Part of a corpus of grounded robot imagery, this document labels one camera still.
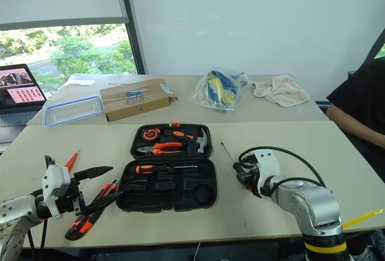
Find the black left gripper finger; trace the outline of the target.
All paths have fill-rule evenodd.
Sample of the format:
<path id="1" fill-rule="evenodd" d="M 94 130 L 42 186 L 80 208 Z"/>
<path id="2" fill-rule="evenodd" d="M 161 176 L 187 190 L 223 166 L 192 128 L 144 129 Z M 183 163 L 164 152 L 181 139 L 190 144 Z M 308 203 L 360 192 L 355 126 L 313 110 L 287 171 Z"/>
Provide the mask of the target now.
<path id="1" fill-rule="evenodd" d="M 113 194 L 108 194 L 102 198 L 97 199 L 94 203 L 87 205 L 81 209 L 83 215 L 90 215 L 99 210 L 102 210 L 108 207 L 110 204 L 116 201 L 116 199 L 123 194 L 122 192 L 115 192 Z"/>
<path id="2" fill-rule="evenodd" d="M 74 174 L 74 179 L 76 179 L 76 180 L 93 179 L 95 177 L 99 177 L 99 176 L 109 172 L 112 169 L 113 169 L 113 167 L 110 167 L 110 166 L 100 166 L 100 167 L 89 168 L 86 170 L 76 172 Z"/>

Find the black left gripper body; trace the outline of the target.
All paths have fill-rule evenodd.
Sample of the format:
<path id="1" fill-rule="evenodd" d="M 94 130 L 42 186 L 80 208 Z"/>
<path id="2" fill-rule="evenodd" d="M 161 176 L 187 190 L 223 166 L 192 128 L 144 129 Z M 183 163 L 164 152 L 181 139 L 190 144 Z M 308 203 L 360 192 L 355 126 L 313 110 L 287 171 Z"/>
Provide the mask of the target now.
<path id="1" fill-rule="evenodd" d="M 84 196 L 79 189 L 79 182 L 72 180 L 64 195 L 57 199 L 58 211 L 59 213 L 74 212 L 75 215 L 81 215 L 85 207 Z"/>

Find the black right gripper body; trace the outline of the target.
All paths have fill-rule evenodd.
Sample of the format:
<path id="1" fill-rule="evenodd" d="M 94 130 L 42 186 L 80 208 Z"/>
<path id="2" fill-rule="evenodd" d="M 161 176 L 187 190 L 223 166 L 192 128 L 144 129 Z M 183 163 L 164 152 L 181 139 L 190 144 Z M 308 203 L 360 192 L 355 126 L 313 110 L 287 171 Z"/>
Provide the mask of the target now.
<path id="1" fill-rule="evenodd" d="M 259 163 L 258 161 L 254 162 L 243 162 L 239 161 L 239 163 L 242 166 L 242 181 L 240 182 L 241 185 L 245 187 L 248 183 L 255 183 L 258 184 L 260 172 L 259 172 Z"/>

